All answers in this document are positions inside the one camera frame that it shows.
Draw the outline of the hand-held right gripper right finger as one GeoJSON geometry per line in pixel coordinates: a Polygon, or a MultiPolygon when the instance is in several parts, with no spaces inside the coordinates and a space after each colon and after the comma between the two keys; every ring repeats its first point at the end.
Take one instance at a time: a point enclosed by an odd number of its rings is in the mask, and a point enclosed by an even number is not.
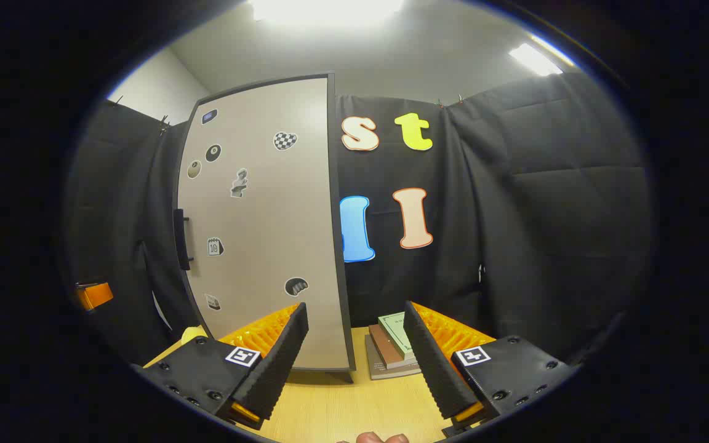
{"type": "Polygon", "coordinates": [[[526,409],[579,372],[529,340],[495,339],[433,309],[405,304],[403,330],[453,437],[526,409]]]}

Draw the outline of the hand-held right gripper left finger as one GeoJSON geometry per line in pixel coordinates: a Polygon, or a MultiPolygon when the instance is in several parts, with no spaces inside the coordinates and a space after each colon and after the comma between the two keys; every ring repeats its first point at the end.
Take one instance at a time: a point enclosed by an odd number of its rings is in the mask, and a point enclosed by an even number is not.
{"type": "Polygon", "coordinates": [[[179,347],[136,372],[220,420],[260,429],[269,420],[308,333],[303,302],[225,335],[189,328],[179,347]]]}

